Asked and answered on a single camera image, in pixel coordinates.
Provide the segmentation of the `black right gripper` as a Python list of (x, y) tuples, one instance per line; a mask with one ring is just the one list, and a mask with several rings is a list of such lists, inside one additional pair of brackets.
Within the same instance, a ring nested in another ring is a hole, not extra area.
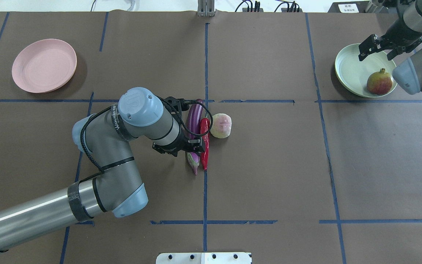
[(391, 50), (387, 54), (389, 61), (396, 56), (414, 50), (422, 43), (422, 34), (409, 28), (402, 18), (397, 19), (387, 30), (385, 35), (379, 37), (372, 34), (359, 44), (358, 59), (360, 62), (369, 55), (381, 50)]

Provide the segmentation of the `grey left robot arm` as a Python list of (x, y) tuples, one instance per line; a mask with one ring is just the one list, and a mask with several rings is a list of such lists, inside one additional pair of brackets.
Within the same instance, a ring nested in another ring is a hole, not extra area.
[(204, 134), (182, 120), (186, 110), (197, 116), (197, 106), (207, 109), (202, 100), (163, 99), (144, 87), (135, 87), (116, 104), (78, 121), (72, 129), (73, 141), (98, 172), (1, 211), (0, 254), (103, 212), (121, 218), (143, 209), (148, 197), (129, 142), (145, 136), (161, 154), (203, 153)]

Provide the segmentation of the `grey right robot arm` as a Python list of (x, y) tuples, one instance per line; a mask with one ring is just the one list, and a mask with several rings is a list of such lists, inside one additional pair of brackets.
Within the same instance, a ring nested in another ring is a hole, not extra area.
[[(372, 34), (359, 45), (359, 60), (383, 50), (392, 60), (417, 49), (422, 43), (422, 0), (373, 0), (372, 4), (395, 7), (397, 20), (384, 35)], [(422, 48), (395, 67), (392, 77), (408, 94), (422, 93)]]

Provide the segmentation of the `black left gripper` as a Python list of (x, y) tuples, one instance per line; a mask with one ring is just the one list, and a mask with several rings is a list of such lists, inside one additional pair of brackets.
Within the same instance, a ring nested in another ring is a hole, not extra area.
[(188, 139), (182, 130), (184, 122), (182, 112), (190, 109), (189, 100), (167, 97), (158, 97), (164, 106), (162, 117), (159, 119), (159, 128), (166, 129), (166, 133), (158, 139), (153, 139), (152, 148), (161, 154), (171, 154), (177, 157), (179, 151), (189, 143), (189, 152), (201, 154), (206, 151), (203, 136)]

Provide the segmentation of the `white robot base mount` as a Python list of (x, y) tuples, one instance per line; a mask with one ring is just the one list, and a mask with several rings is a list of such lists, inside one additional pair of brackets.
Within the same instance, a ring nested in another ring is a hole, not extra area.
[(156, 264), (252, 264), (247, 252), (187, 252), (161, 253)]

